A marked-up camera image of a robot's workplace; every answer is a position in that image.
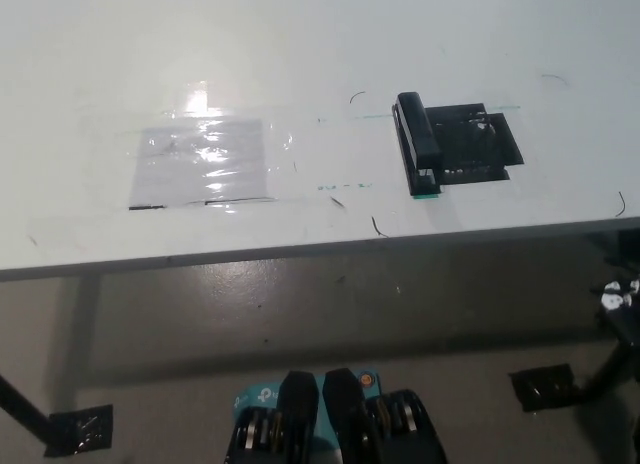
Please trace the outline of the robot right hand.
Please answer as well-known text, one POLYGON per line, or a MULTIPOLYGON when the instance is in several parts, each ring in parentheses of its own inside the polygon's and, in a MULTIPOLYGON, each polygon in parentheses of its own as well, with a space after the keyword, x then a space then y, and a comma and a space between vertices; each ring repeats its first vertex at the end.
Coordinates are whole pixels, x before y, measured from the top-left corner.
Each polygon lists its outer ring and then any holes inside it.
POLYGON ((599 300, 596 316, 604 320, 608 313, 622 310, 627 316, 639 320, 639 278, 623 278, 600 287, 592 287, 590 293, 599 300))

